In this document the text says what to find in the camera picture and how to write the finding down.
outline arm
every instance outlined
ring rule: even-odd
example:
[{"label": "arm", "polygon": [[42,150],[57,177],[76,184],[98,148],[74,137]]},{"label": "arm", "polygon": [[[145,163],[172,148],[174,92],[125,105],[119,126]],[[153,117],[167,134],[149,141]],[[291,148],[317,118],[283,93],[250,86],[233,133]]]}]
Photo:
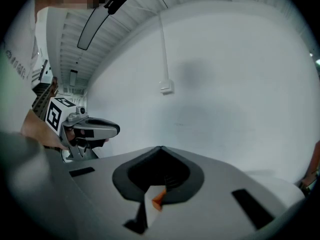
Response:
[{"label": "arm", "polygon": [[44,146],[67,150],[55,132],[32,110],[29,110],[26,115],[20,132],[23,136],[33,138]]}]

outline white wall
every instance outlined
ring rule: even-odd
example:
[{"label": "white wall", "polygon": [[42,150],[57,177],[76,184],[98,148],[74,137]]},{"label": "white wall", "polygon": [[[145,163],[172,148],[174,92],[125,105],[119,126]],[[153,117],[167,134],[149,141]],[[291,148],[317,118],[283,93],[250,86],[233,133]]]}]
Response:
[{"label": "white wall", "polygon": [[89,115],[121,127],[105,155],[165,145],[292,183],[302,178],[320,139],[319,79],[283,16],[267,5],[221,0],[161,16],[174,94],[159,91],[164,62],[156,17],[89,82]]}]

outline electrical box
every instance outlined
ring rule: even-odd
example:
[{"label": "electrical box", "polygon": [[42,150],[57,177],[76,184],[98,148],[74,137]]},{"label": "electrical box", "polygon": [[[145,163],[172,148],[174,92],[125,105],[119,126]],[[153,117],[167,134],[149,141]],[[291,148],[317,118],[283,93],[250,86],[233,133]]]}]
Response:
[{"label": "electrical box", "polygon": [[162,94],[171,94],[174,92],[174,82],[171,79],[163,80],[159,83]]}]

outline black cutout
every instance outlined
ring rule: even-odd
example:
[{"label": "black cutout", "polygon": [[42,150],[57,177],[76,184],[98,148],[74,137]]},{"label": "black cutout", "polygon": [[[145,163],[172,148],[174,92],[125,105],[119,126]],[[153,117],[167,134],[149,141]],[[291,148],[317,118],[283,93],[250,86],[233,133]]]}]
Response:
[{"label": "black cutout", "polygon": [[177,204],[193,197],[204,180],[204,172],[197,164],[165,146],[157,146],[123,163],[113,172],[113,184],[123,198],[140,203],[135,219],[124,226],[138,234],[147,229],[144,200],[150,186],[165,185],[166,194],[161,204]]},{"label": "black cutout", "polygon": [[95,169],[93,169],[92,167],[87,167],[87,168],[82,168],[79,170],[71,170],[71,171],[69,171],[69,174],[71,175],[71,177],[77,177],[80,175],[92,173],[94,171],[95,171]]},{"label": "black cutout", "polygon": [[80,138],[94,138],[95,133],[94,130],[84,130],[84,134],[81,133],[81,129],[73,129],[75,137]]},{"label": "black cutout", "polygon": [[245,189],[233,191],[232,195],[242,207],[243,211],[248,215],[257,230],[263,228],[274,219],[274,217]]}]

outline black slot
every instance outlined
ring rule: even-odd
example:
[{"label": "black slot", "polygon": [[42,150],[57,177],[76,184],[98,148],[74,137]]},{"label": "black slot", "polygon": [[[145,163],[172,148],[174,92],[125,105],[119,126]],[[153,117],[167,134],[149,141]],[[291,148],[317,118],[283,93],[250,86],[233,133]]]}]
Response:
[{"label": "black slot", "polygon": [[274,217],[267,212],[245,189],[233,191],[232,195],[257,230],[263,228],[274,219]]},{"label": "black slot", "polygon": [[84,130],[84,135],[81,133],[81,129],[74,128],[74,135],[77,138],[94,138],[94,130]]},{"label": "black slot", "polygon": [[69,174],[71,175],[71,177],[77,177],[80,175],[92,173],[94,171],[95,171],[95,169],[93,169],[92,167],[87,167],[87,168],[82,168],[82,169],[78,169],[78,170],[71,170],[71,171],[69,171]]}]

